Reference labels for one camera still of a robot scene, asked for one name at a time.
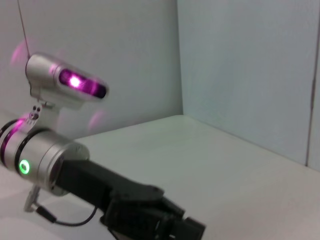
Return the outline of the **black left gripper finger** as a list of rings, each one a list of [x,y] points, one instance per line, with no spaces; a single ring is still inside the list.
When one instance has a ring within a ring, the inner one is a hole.
[[[174,216],[182,218],[186,212],[184,208],[165,196],[152,198],[151,208],[152,213],[157,217]]]
[[[206,227],[170,214],[112,214],[109,228],[131,240],[200,240]]]

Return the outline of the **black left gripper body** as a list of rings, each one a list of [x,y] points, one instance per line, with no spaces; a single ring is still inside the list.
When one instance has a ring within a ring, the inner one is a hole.
[[[89,160],[65,160],[58,186],[94,205],[106,226],[159,226],[164,191],[138,183]]]

